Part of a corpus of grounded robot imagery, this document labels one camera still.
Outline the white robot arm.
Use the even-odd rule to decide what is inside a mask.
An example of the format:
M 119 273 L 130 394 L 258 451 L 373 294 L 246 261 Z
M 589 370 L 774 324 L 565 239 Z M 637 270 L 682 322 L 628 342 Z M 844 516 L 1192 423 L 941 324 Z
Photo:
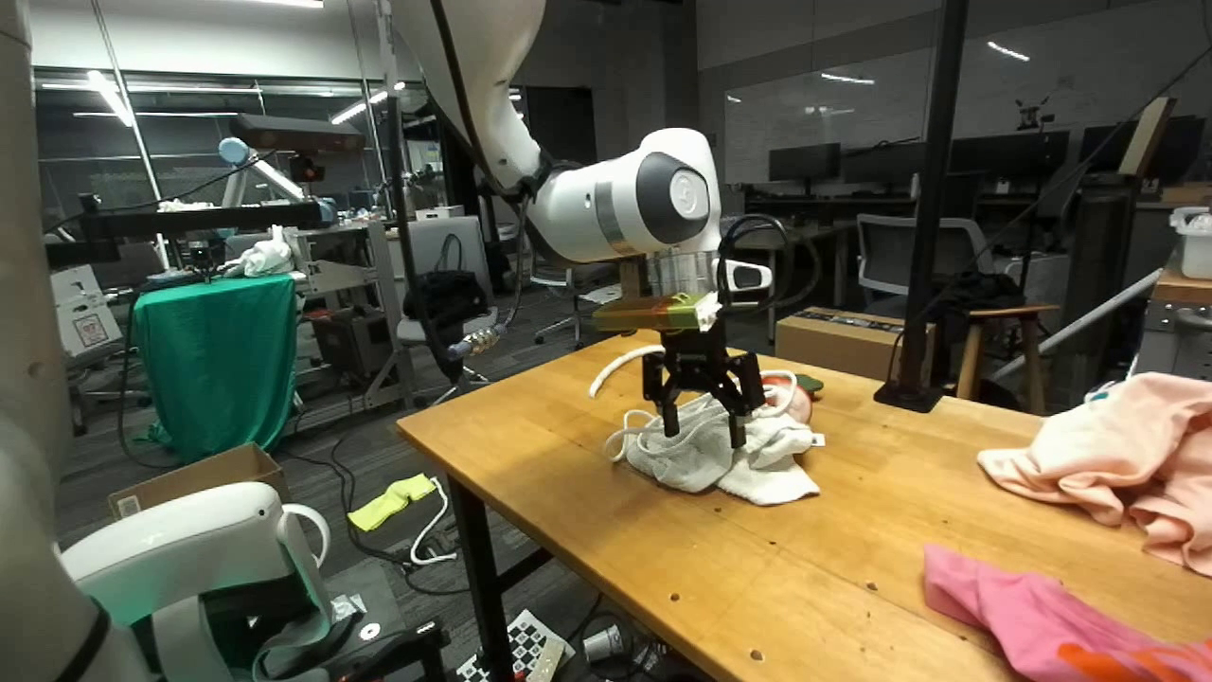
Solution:
M 688 124 L 639 138 L 628 150 L 552 150 L 520 102 L 520 73 L 546 34 L 549 0 L 392 0 L 392 30 L 433 107 L 470 148 L 485 186 L 570 265 L 647 261 L 653 283 L 606 319 L 657 331 L 645 399 L 667 436 L 678 400 L 725 407 L 731 444 L 761 407 L 755 352 L 727 350 L 731 239 L 712 140 Z

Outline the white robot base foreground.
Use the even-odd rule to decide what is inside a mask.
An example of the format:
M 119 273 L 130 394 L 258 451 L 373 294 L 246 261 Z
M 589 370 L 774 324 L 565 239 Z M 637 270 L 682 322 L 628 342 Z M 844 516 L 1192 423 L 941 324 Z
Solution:
M 0 433 L 3 682 L 443 682 L 443 630 L 351 653 L 366 621 L 326 592 L 302 504 L 262 480 L 201 490 L 62 550 L 46 448 Z

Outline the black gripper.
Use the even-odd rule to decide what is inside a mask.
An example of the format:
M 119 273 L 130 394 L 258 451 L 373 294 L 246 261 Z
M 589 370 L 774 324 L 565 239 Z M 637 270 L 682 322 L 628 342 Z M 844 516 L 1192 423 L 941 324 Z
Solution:
M 664 436 L 678 436 L 678 391 L 725 394 L 727 436 L 739 451 L 746 417 L 761 407 L 761 374 L 755 352 L 731 352 L 727 336 L 708 331 L 664 332 L 660 350 L 645 356 L 645 399 L 664 422 Z

